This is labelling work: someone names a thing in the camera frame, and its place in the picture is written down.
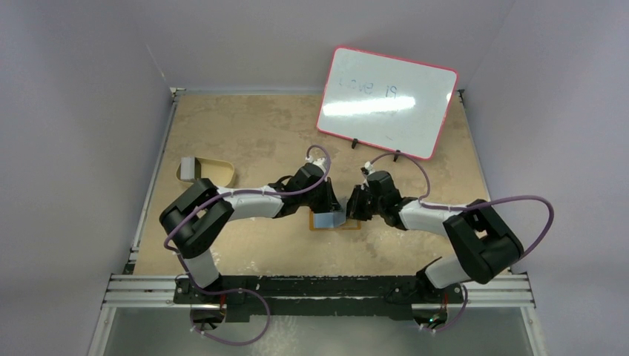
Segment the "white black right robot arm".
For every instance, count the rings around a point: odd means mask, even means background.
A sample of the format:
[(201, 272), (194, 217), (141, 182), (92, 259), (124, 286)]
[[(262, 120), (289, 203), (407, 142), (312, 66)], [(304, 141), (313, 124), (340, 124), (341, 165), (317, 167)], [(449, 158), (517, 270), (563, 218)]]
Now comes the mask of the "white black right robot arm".
[(520, 240), (487, 201), (437, 205), (403, 197), (386, 171), (369, 174), (354, 187), (346, 215), (360, 221), (378, 215), (390, 227), (449, 240), (453, 255), (439, 257), (416, 274), (416, 291), (427, 302), (437, 300), (451, 285), (486, 284), (524, 256)]

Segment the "orange leather card holder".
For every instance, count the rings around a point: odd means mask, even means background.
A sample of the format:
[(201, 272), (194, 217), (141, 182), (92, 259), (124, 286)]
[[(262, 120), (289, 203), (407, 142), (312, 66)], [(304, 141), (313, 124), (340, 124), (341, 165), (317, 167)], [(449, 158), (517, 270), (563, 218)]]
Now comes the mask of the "orange leather card holder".
[(361, 229), (360, 221), (347, 219), (344, 211), (327, 213), (310, 213), (309, 228), (311, 231), (357, 231)]

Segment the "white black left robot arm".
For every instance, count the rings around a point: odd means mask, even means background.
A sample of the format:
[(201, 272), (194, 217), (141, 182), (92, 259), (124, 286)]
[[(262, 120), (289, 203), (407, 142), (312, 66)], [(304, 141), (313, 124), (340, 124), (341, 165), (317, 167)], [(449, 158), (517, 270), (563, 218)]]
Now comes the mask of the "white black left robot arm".
[(222, 276), (211, 246), (227, 223), (277, 219), (307, 207), (331, 225), (344, 206), (335, 196), (328, 174), (329, 164), (321, 158), (260, 188), (226, 188), (202, 178), (181, 194), (160, 214), (159, 222), (168, 235), (165, 247), (176, 254), (193, 281), (193, 295), (202, 303), (213, 303), (220, 296)]

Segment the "grey credit card stack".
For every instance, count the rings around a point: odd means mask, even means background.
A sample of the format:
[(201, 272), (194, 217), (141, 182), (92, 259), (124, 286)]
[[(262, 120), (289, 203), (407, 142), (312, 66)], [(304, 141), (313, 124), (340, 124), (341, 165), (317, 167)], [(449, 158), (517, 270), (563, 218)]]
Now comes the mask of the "grey credit card stack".
[(193, 182), (197, 178), (197, 160), (194, 156), (184, 156), (180, 160), (180, 180)]

